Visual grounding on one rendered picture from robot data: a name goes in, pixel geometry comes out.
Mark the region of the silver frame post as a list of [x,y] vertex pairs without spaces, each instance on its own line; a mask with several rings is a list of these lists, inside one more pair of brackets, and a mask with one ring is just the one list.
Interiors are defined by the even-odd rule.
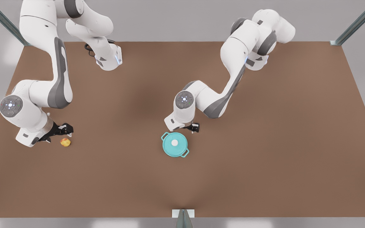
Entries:
[[171,217],[176,218],[176,228],[194,228],[191,218],[195,217],[194,209],[172,209]]
[[330,45],[341,46],[365,23],[365,10],[357,19],[336,39],[330,41]]
[[21,35],[19,29],[9,20],[6,15],[0,10],[0,23],[24,46],[31,46]]

